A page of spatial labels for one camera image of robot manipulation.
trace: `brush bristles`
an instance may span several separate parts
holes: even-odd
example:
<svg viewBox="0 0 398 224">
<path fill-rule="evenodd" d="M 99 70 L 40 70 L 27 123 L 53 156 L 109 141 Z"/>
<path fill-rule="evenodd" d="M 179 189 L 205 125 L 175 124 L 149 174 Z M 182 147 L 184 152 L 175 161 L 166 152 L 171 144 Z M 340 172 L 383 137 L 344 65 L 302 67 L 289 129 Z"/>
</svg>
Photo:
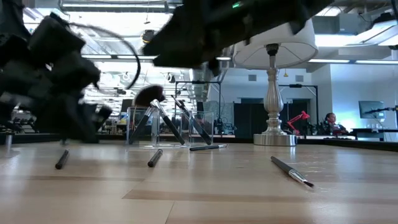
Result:
<svg viewBox="0 0 398 224">
<path fill-rule="evenodd" d="M 313 183 L 310 183 L 310 182 L 308 182 L 308 181 L 304 181 L 304 184 L 306 184 L 307 186 L 309 186 L 309 187 L 311 187 L 311 188 L 313 188 L 313 186 L 314 186 Z"/>
<path fill-rule="evenodd" d="M 149 85 L 140 90 L 134 99 L 134 105 L 149 107 L 153 100 L 162 102 L 165 100 L 163 87 L 160 85 Z"/>
</svg>

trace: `woman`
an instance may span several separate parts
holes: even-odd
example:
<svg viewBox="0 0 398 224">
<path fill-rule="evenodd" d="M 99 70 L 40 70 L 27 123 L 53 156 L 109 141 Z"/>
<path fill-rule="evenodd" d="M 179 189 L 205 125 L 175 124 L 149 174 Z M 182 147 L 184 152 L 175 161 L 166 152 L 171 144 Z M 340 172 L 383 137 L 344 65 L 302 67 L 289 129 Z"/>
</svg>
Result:
<svg viewBox="0 0 398 224">
<path fill-rule="evenodd" d="M 336 115 L 334 113 L 328 113 L 325 117 L 324 126 L 326 127 L 326 132 L 330 134 L 348 134 L 347 129 L 341 125 L 336 124 Z"/>
</svg>

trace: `white lampshade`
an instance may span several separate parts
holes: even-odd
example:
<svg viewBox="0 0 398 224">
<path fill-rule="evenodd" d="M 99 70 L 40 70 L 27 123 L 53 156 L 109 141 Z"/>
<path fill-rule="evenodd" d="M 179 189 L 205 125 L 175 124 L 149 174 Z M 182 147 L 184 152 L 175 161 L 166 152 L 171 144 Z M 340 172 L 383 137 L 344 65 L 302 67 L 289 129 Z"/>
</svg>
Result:
<svg viewBox="0 0 398 224">
<path fill-rule="evenodd" d="M 234 63 L 244 68 L 268 69 L 269 55 L 266 49 L 268 44 L 279 44 L 276 55 L 277 68 L 286 68 L 307 62 L 318 53 L 312 20 L 308 20 L 297 35 L 292 34 L 289 24 L 286 23 L 255 35 L 249 45 L 245 46 L 244 42 L 235 44 Z"/>
</svg>

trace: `clear acrylic holder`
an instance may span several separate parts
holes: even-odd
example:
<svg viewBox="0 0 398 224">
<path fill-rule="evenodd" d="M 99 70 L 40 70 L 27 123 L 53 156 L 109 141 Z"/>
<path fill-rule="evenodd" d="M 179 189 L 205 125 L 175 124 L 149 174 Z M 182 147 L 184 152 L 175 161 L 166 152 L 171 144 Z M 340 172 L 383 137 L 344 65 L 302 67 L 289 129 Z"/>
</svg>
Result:
<svg viewBox="0 0 398 224">
<path fill-rule="evenodd" d="M 131 147 L 156 146 L 159 141 L 159 110 L 129 107 L 126 130 L 127 145 Z"/>
<path fill-rule="evenodd" d="M 213 112 L 191 111 L 189 136 L 191 146 L 209 146 L 213 144 Z"/>
<path fill-rule="evenodd" d="M 167 115 L 169 121 L 175 127 L 174 134 L 169 125 L 165 122 L 165 119 L 162 116 L 162 113 L 159 113 L 159 141 L 157 142 L 157 147 L 189 147 L 190 146 L 190 135 L 189 135 L 189 126 L 190 126 L 190 113 L 185 114 L 181 110 L 169 109 L 164 110 Z"/>
</svg>

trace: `monitor screen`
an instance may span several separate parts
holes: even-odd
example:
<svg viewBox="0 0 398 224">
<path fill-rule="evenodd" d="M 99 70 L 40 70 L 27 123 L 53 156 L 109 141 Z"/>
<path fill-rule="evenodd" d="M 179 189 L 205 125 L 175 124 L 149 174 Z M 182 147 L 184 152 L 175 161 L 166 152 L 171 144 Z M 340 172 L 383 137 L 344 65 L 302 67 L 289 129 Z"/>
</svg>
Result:
<svg viewBox="0 0 398 224">
<path fill-rule="evenodd" d="M 383 101 L 360 101 L 359 102 L 359 113 L 362 119 L 383 119 L 386 118 L 386 112 L 380 111 L 376 113 L 366 113 L 372 110 L 383 109 Z"/>
<path fill-rule="evenodd" d="M 132 99 L 125 99 L 122 101 L 122 108 L 120 112 L 127 112 L 127 108 L 132 106 Z"/>
</svg>

